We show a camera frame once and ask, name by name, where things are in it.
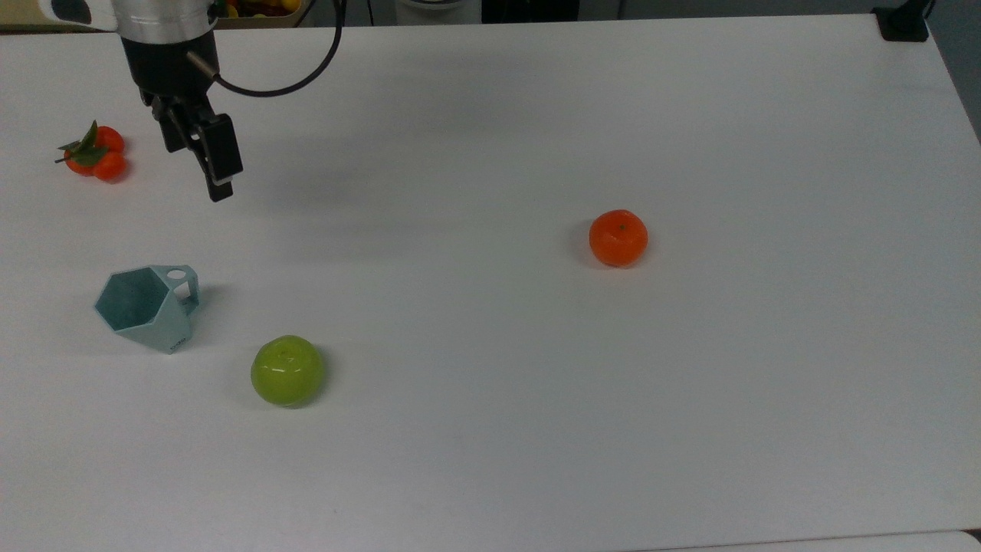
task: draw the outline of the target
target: robotic arm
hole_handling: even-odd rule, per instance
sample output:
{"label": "robotic arm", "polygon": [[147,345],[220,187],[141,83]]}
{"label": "robotic arm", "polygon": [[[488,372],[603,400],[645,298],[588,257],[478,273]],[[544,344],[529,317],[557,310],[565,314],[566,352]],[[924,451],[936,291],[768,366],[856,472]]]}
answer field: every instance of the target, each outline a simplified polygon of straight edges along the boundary
{"label": "robotic arm", "polygon": [[242,170],[232,119],[208,102],[212,79],[188,59],[217,72],[214,0],[38,0],[49,19],[119,34],[143,103],[160,124],[164,145],[194,152],[212,201],[232,195]]}

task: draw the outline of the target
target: orange fruit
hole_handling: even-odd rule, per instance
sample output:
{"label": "orange fruit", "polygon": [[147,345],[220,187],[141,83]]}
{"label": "orange fruit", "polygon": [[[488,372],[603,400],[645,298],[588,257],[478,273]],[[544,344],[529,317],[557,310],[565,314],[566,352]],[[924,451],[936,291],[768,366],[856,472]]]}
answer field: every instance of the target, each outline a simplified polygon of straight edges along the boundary
{"label": "orange fruit", "polygon": [[605,212],[590,226],[590,249],[600,262],[628,266],[647,249],[647,227],[626,209]]}

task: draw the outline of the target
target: fruit basket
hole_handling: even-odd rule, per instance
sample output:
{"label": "fruit basket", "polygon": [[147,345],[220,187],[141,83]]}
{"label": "fruit basket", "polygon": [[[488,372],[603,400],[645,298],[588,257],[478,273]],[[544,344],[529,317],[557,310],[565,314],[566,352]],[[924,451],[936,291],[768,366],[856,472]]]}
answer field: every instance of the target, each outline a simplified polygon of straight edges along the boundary
{"label": "fruit basket", "polygon": [[[306,11],[310,0],[223,0],[220,8],[226,17],[220,17],[215,28],[289,28]],[[308,15],[302,27],[311,27]]]}

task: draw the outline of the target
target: cup handle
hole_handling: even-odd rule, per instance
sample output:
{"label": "cup handle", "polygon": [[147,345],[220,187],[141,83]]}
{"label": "cup handle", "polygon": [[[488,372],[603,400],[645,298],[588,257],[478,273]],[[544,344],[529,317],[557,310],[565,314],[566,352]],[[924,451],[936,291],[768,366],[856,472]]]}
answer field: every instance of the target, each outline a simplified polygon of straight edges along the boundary
{"label": "cup handle", "polygon": [[[201,304],[198,298],[198,288],[197,288],[197,272],[194,269],[187,266],[186,264],[174,265],[174,266],[158,266],[157,269],[161,276],[163,276],[164,282],[171,291],[177,289],[185,282],[187,287],[190,289],[190,295],[181,300],[181,305],[184,307],[184,312],[191,314],[194,310]],[[183,272],[183,276],[180,278],[173,278],[170,273],[179,270]]]}

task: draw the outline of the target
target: green leaf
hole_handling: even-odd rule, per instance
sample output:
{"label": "green leaf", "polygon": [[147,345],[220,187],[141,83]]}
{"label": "green leaf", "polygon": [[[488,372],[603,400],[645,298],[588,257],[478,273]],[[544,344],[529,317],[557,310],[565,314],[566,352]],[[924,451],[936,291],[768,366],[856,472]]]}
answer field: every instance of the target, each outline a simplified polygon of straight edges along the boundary
{"label": "green leaf", "polygon": [[86,149],[91,149],[92,146],[95,145],[95,136],[99,132],[98,129],[99,126],[95,123],[95,121],[92,121],[92,126],[88,128],[88,132],[85,133],[84,138],[82,138],[81,142],[78,143],[75,151],[85,151]]}
{"label": "green leaf", "polygon": [[109,148],[104,145],[102,147],[90,147],[73,152],[71,158],[82,167],[94,167],[108,151]]}

